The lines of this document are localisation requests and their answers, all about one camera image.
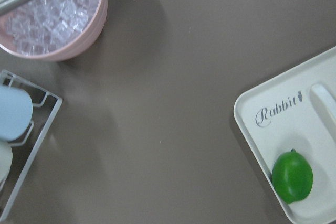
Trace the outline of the pink ice bowl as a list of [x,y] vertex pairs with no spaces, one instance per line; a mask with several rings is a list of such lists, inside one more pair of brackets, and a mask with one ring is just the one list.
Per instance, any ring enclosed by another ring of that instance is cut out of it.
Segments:
[[1,50],[19,58],[63,61],[99,37],[108,0],[31,0],[1,16]]

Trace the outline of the green lime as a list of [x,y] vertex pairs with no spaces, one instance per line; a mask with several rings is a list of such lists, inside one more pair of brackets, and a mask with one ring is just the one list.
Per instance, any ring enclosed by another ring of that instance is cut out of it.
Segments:
[[282,153],[272,169],[272,185],[287,204],[306,199],[313,186],[313,171],[306,158],[292,149]]

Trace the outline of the light blue cup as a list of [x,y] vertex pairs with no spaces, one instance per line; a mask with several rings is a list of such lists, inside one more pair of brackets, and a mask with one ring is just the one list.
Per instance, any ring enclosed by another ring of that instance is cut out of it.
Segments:
[[22,89],[1,85],[1,141],[19,138],[32,119],[33,103]]

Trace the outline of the white cup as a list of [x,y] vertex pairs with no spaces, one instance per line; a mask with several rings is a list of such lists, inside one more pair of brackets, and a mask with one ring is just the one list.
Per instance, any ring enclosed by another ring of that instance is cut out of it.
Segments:
[[12,148],[7,142],[1,141],[0,159],[0,179],[2,182],[8,175],[13,160]]

